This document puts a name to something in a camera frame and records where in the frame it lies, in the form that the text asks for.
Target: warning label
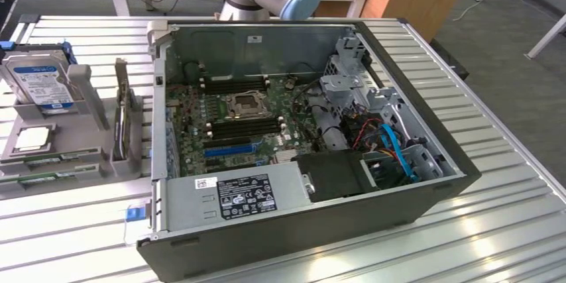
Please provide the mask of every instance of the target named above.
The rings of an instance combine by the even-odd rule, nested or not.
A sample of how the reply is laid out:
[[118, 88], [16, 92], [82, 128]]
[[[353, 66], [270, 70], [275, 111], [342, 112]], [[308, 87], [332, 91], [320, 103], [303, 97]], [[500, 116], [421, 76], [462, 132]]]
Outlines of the warning label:
[[267, 174], [219, 181], [217, 189], [226, 220], [277, 210]]

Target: sticker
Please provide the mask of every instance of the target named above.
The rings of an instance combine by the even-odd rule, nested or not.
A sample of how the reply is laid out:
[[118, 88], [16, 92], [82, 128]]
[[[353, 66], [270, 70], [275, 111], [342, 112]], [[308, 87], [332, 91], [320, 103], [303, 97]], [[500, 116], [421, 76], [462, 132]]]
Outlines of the sticker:
[[247, 36], [247, 43], [262, 43], [263, 36]]
[[217, 187], [217, 182], [219, 179], [217, 177], [195, 179], [195, 189]]
[[15, 74], [37, 105], [57, 111], [73, 106], [71, 93], [55, 66], [19, 67]]
[[51, 164], [51, 163], [61, 162], [61, 161], [62, 160], [59, 158], [46, 158], [46, 159], [33, 160], [30, 162], [26, 162], [26, 164], [29, 166], [39, 166], [39, 165], [43, 165], [43, 164]]
[[226, 220], [277, 210], [267, 174], [218, 182], [222, 217]]
[[74, 175], [77, 175], [78, 174], [78, 172], [57, 172], [55, 173], [55, 175], [58, 176], [58, 177], [69, 177], [69, 176], [74, 176]]
[[77, 158], [79, 158], [79, 156], [87, 155], [87, 154], [89, 154], [89, 152], [73, 152], [70, 154], [62, 154], [62, 159], [63, 160], [77, 159]]
[[53, 182], [54, 180], [55, 180], [55, 177], [46, 177], [46, 178], [22, 180], [20, 183], [25, 185], [29, 185], [29, 184], [39, 184], [41, 182]]

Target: green circuit board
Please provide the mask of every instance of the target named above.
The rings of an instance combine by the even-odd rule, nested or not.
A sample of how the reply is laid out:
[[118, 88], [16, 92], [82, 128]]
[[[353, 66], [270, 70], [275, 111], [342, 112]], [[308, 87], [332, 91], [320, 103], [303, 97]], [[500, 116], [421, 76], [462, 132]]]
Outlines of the green circuit board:
[[295, 149], [298, 154], [312, 152], [317, 123], [313, 115], [298, 111], [293, 114], [293, 98], [305, 85], [293, 90], [285, 87], [287, 77], [270, 78], [271, 85], [262, 96], [266, 112], [262, 116], [282, 117], [285, 128], [281, 133], [249, 136], [254, 151], [246, 154], [205, 157], [205, 144], [211, 140], [207, 123], [234, 121], [227, 103], [234, 94], [206, 94], [197, 85], [173, 85], [167, 90], [170, 109], [179, 152], [179, 174], [182, 177], [274, 163], [277, 152]]

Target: metal table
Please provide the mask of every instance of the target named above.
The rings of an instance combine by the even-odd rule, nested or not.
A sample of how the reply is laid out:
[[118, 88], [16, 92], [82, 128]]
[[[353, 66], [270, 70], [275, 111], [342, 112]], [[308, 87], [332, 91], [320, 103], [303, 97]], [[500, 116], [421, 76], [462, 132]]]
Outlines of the metal table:
[[[103, 97], [114, 94], [115, 58], [129, 60], [130, 82], [145, 96], [146, 148], [153, 108], [147, 22], [149, 17], [42, 17], [38, 24], [20, 25], [12, 39], [27, 43], [67, 39], [79, 63], [94, 66], [93, 82]], [[366, 24], [482, 170], [482, 178], [410, 225], [187, 282], [564, 280], [562, 186], [413, 28], [393, 19]], [[8, 132], [14, 96], [6, 85], [2, 89], [0, 125]], [[125, 210], [147, 200], [150, 191], [150, 180], [142, 178], [0, 201], [0, 282], [157, 282], [135, 247], [125, 244]]]

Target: blue pcie slot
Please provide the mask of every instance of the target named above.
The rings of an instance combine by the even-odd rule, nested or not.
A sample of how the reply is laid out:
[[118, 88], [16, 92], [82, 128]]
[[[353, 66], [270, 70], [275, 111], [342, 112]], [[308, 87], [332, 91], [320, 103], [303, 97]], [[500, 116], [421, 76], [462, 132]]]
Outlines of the blue pcie slot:
[[253, 153], [254, 151], [255, 151], [255, 147], [251, 144], [227, 147], [227, 148], [207, 149], [205, 150], [205, 157], [246, 154], [246, 153]]

